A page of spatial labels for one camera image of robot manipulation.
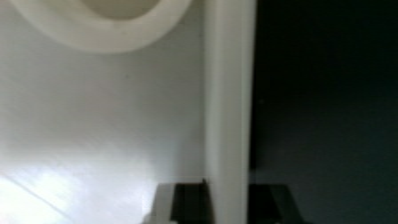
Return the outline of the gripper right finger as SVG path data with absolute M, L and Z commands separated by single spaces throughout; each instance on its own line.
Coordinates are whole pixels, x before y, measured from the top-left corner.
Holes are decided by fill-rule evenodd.
M 287 185 L 250 186 L 248 224 L 312 224 L 303 217 Z

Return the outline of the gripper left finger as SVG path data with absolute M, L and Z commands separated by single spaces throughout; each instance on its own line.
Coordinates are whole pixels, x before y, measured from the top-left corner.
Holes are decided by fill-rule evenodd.
M 214 224 L 214 205 L 207 181 L 157 186 L 146 224 Z

